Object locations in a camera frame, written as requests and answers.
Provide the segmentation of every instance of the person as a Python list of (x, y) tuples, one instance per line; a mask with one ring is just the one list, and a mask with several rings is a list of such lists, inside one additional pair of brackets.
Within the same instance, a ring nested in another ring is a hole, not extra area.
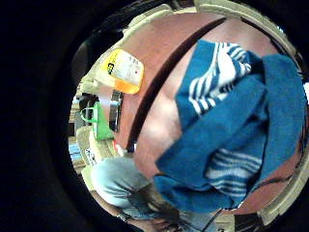
[[(152, 210), (140, 193), (151, 181), (139, 172), (131, 158), (101, 160), (93, 167), (91, 179), (95, 188), (92, 195), (106, 212), (145, 232), (199, 232), (211, 220), (211, 214), (180, 211), (174, 222)], [(216, 231), (214, 222), (207, 231)]]

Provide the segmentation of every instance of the hand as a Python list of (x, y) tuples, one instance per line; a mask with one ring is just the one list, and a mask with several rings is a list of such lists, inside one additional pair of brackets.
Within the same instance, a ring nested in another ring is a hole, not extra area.
[(178, 232), (180, 231), (177, 225), (171, 225), (170, 222), (163, 218), (135, 220), (132, 225), (142, 229), (144, 232)]

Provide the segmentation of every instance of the green object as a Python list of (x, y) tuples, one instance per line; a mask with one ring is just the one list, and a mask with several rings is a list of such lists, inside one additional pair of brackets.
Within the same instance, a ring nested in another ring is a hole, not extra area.
[[(86, 119), (84, 117), (83, 112), (87, 109), (93, 110), (92, 119)], [(111, 129), (109, 129), (108, 122), (103, 114), (103, 109), (101, 108), (99, 101), (95, 103), (94, 107), (82, 109), (80, 111), (80, 116), (85, 122), (93, 124), (93, 132), (97, 140), (114, 137), (114, 133)]]

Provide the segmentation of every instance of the cable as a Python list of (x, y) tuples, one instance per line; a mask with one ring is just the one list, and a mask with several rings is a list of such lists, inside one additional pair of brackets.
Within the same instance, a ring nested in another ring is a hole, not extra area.
[(222, 209), (220, 209), (211, 219), (210, 221), (205, 225), (202, 232), (206, 232), (206, 230), (210, 227), (210, 225), (213, 223), (213, 221), (221, 214)]
[(288, 176), (288, 177), (286, 177), (286, 178), (278, 177), (278, 178), (270, 179), (268, 181), (260, 183), (253, 191), (255, 191), (255, 190), (257, 190), (257, 189), (259, 189), (261, 187), (270, 185), (270, 184), (284, 183), (284, 182), (290, 181), (290, 179), (292, 177), (293, 177), (293, 174)]

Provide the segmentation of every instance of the white stripe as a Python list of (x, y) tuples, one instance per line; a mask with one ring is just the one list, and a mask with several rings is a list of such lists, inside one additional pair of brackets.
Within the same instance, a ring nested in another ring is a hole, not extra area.
[(215, 66), (213, 67), (212, 72), (211, 72), (212, 77), (217, 75), (217, 68), (218, 68), (218, 62), (216, 61)]
[[(217, 53), (218, 53), (218, 47), (219, 44), (216, 43), (214, 46), (214, 51), (213, 51), (213, 55), (212, 55), (212, 60), (211, 60), (211, 65), (210, 68), (208, 69), (208, 71), (201, 77), (201, 79), (203, 81), (199, 82), (200, 86), (198, 86), (198, 94), (197, 94), (197, 98), (201, 98), (201, 96), (206, 95), (211, 87), (211, 81), (213, 78), (213, 72), (215, 71), (215, 67), (216, 67), (216, 59), (217, 59)], [(204, 92), (201, 93), (202, 87), (203, 85), (205, 85), (204, 88)]]
[(239, 47), (239, 45), (237, 43), (230, 43), (230, 45), (228, 45), (227, 52), (230, 52), (235, 47)]
[(225, 170), (215, 170), (210, 167), (206, 172), (206, 177), (210, 179), (218, 179), (226, 176), (235, 176), (248, 179), (252, 176), (252, 174), (243, 168), (227, 168)]
[(231, 92), (234, 89), (234, 83), (229, 84), (229, 92)]
[(239, 66), (240, 66), (240, 76), (239, 77), (243, 77), (246, 73), (245, 66), (242, 63), (239, 63)]
[(218, 55), (218, 68), (220, 70), (218, 85), (223, 86), (228, 82), (231, 82), (236, 77), (235, 66), (231, 60), (231, 57), (221, 52)]
[(229, 191), (222, 190), (222, 189), (220, 189), (219, 191), (221, 191), (224, 194), (234, 196), (234, 197), (244, 197), (245, 196), (245, 193), (233, 193), (233, 192), (229, 192)]
[(212, 185), (214, 186), (220, 186), (220, 185), (232, 185), (232, 186), (236, 186), (236, 187), (246, 187), (245, 183), (242, 182), (238, 182), (236, 180), (234, 181), (228, 181), (228, 180), (220, 180), (220, 181), (216, 181), (216, 182), (211, 182)]
[[(218, 160), (216, 157), (225, 159), (226, 161), (230, 161), (231, 163), (225, 163), (221, 160)], [(247, 162), (245, 160), (228, 159), (228, 158), (225, 158), (225, 157), (220, 157), (220, 155), (218, 155), (216, 157), (214, 157), (211, 161), (214, 162), (215, 164), (219, 165), (219, 166), (229, 167), (229, 168), (233, 168), (233, 167), (247, 168), (247, 169), (250, 170), (250, 172), (252, 172), (252, 174), (254, 174), (260, 168), (260, 166), (252, 164), (252, 163)]]
[(205, 111), (209, 110), (209, 105), (207, 104), (204, 98), (200, 99), (200, 103), (203, 105)]
[(244, 56), (245, 52), (246, 52), (245, 50), (242, 50), (242, 51), (235, 57), (235, 59), (238, 60), (238, 61), (243, 60), (244, 57), (242, 57), (242, 56)]
[(212, 107), (215, 107), (215, 101), (213, 99), (208, 99)]
[(200, 107), (200, 105), (198, 104), (198, 102), (195, 101), (195, 100), (190, 100), (190, 102), (192, 103), (195, 112), (196, 112), (198, 115), (201, 115), (202, 111), (201, 111), (201, 107)]
[(262, 159), (252, 157), (252, 156), (247, 155), (245, 153), (232, 152), (232, 151), (229, 151), (229, 150), (224, 149), (224, 148), (220, 148), (218, 151), (223, 153), (223, 154), (230, 155), (230, 156), (233, 156), (233, 157), (238, 158), (238, 159), (254, 161), (258, 165), (262, 164)]
[(217, 97), (218, 97), (220, 100), (223, 101), (227, 96), (228, 96), (227, 93), (221, 93), (221, 94), (219, 94)]
[(190, 83), (190, 86), (189, 86), (189, 100), (193, 100), (193, 94), (194, 94), (194, 90), (195, 90), (195, 86), (196, 86), (196, 83), (199, 79), (198, 78), (195, 78), (191, 81)]
[(214, 90), (209, 93), (210, 98), (216, 98), (220, 94), (220, 86), (217, 86)]
[(236, 55), (241, 51), (242, 51), (242, 48), (238, 47), (230, 54), (230, 56), (235, 59)]
[(229, 84), (227, 84), (226, 86), (224, 86), (224, 91), (227, 92), (227, 93), (231, 92), (231, 88), (230, 88), (230, 85), (229, 85)]
[(251, 66), (250, 66), (249, 64), (244, 63), (244, 66), (245, 66), (245, 68), (246, 68), (246, 70), (247, 70), (248, 72), (251, 71)]
[(238, 192), (238, 193), (246, 193), (247, 189), (246, 188), (237, 188), (237, 187), (231, 187), (231, 186), (215, 186), (216, 189), (222, 189), (222, 190), (227, 190), (229, 192)]

